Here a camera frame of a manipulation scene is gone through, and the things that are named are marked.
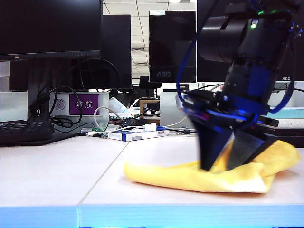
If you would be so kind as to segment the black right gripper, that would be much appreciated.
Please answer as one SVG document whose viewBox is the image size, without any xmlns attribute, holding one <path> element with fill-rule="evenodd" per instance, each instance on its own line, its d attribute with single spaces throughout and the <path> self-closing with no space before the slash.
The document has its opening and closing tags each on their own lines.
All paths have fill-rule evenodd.
<svg viewBox="0 0 304 228">
<path fill-rule="evenodd" d="M 235 61 L 222 91 L 186 94 L 186 114 L 199 137 L 201 169 L 211 169 L 233 132 L 227 170 L 248 164 L 277 141 L 269 133 L 278 121 L 267 117 L 276 77 L 277 67 L 270 63 Z"/>
</svg>

